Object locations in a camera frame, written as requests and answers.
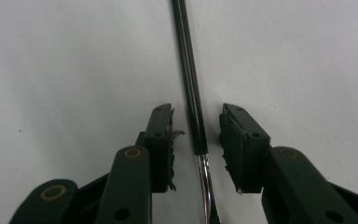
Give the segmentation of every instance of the black plastic part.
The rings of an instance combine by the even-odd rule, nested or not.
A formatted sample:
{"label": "black plastic part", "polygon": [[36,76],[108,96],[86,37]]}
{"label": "black plastic part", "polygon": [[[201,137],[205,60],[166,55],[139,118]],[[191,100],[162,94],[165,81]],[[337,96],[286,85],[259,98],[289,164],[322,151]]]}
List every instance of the black plastic part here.
{"label": "black plastic part", "polygon": [[168,187],[176,189],[173,179],[173,139],[182,131],[172,130],[173,109],[170,104],[153,109],[145,132],[139,133],[136,145],[149,150],[152,192],[164,193]]}
{"label": "black plastic part", "polygon": [[224,104],[219,121],[223,158],[236,190],[260,193],[262,159],[269,153],[269,135],[245,109],[236,105]]}
{"label": "black plastic part", "polygon": [[272,148],[265,163],[262,203],[268,223],[358,223],[358,215],[300,151]]}
{"label": "black plastic part", "polygon": [[77,192],[71,207],[72,223],[94,223],[109,174],[88,183]]}
{"label": "black plastic part", "polygon": [[95,223],[151,223],[150,177],[146,148],[121,149],[116,154]]}
{"label": "black plastic part", "polygon": [[67,215],[76,192],[77,185],[71,180],[50,180],[31,192],[10,224],[71,223]]}
{"label": "black plastic part", "polygon": [[358,214],[358,194],[330,183],[341,198]]}
{"label": "black plastic part", "polygon": [[194,154],[205,155],[208,153],[208,145],[202,117],[199,84],[197,82],[196,65],[194,63],[193,49],[191,46],[185,0],[172,0],[172,8],[182,74],[185,83],[188,118]]}

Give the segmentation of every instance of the white background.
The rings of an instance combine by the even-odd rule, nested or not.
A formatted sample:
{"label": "white background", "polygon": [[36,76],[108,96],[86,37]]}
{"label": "white background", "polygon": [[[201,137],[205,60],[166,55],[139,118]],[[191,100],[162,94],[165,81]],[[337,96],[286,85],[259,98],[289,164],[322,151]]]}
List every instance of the white background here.
{"label": "white background", "polygon": [[[237,194],[224,168],[225,102],[358,192],[358,1],[188,1],[187,12],[223,223],[266,223],[260,195]],[[109,172],[155,106],[171,103],[188,133],[184,99],[170,1],[0,1],[0,223],[50,179],[81,187]],[[153,195],[153,221],[200,223],[189,135],[174,148],[178,190]]]}

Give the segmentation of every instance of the dark green plastic part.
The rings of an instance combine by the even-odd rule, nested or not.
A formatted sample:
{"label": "dark green plastic part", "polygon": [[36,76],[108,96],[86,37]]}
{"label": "dark green plastic part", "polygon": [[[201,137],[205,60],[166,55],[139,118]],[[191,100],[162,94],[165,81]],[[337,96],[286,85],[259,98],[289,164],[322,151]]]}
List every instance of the dark green plastic part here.
{"label": "dark green plastic part", "polygon": [[149,152],[145,147],[121,149],[107,180],[96,224],[151,223]]}
{"label": "dark green plastic part", "polygon": [[170,104],[153,109],[145,132],[138,136],[136,145],[144,146],[150,154],[152,192],[164,193],[168,187],[176,189],[173,179],[173,139],[182,131],[172,130],[173,109]]}
{"label": "dark green plastic part", "polygon": [[268,223],[358,223],[358,215],[300,151],[275,147],[266,159]]}
{"label": "dark green plastic part", "polygon": [[223,158],[236,190],[260,193],[261,159],[269,153],[269,135],[246,110],[236,105],[224,104],[219,119]]}
{"label": "dark green plastic part", "polygon": [[67,215],[76,193],[75,182],[67,179],[50,180],[31,192],[10,224],[69,223]]}

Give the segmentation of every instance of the clamp jaw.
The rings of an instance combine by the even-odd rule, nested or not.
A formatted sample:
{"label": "clamp jaw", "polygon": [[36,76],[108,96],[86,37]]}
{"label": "clamp jaw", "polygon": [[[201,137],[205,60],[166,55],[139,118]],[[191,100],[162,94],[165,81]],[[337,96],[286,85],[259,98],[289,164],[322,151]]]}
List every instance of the clamp jaw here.
{"label": "clamp jaw", "polygon": [[173,109],[153,109],[145,132],[135,146],[122,148],[110,174],[78,189],[75,182],[55,179],[46,182],[25,199],[10,224],[34,223],[151,223],[151,193],[175,189]]}
{"label": "clamp jaw", "polygon": [[238,192],[260,193],[268,223],[358,223],[358,195],[324,179],[307,157],[271,147],[243,108],[223,105],[223,157]]}

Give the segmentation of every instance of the metal rod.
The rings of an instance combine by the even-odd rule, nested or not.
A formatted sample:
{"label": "metal rod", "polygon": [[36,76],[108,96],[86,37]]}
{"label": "metal rod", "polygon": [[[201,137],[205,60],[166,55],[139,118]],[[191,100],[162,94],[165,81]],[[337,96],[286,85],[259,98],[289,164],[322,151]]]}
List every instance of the metal rod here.
{"label": "metal rod", "polygon": [[214,199],[211,171],[208,161],[208,146],[203,123],[196,65],[191,46],[185,0],[172,0],[176,37],[180,52],[186,102],[194,154],[200,171],[200,182],[204,201],[205,223],[220,224]]}

